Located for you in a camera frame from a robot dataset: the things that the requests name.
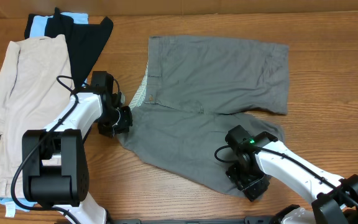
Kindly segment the grey shorts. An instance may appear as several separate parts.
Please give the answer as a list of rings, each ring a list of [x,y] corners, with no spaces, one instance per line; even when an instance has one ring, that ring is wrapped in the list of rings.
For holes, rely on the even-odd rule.
[[[143,162],[226,195],[241,197],[226,176],[233,153],[214,157],[227,132],[283,129],[252,110],[287,114],[287,45],[258,40],[171,35],[151,37],[147,72],[130,107],[133,125],[122,146]]]

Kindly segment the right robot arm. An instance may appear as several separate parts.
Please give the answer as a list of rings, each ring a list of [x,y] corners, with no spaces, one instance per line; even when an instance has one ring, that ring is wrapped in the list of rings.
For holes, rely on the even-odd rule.
[[[238,125],[225,141],[237,157],[226,171],[250,201],[268,189],[274,177],[312,207],[290,205],[270,218],[271,223],[358,223],[358,175],[348,178],[316,167],[266,131],[251,136]]]

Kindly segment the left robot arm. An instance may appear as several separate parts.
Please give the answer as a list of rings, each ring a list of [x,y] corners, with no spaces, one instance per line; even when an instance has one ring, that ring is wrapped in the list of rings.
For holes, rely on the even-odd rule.
[[[36,210],[60,212],[71,223],[112,223],[109,212],[89,192],[90,177],[84,143],[93,123],[113,138],[132,126],[131,109],[117,80],[95,71],[91,83],[71,90],[67,107],[43,129],[22,137],[22,163],[14,178],[22,177],[24,197]]]

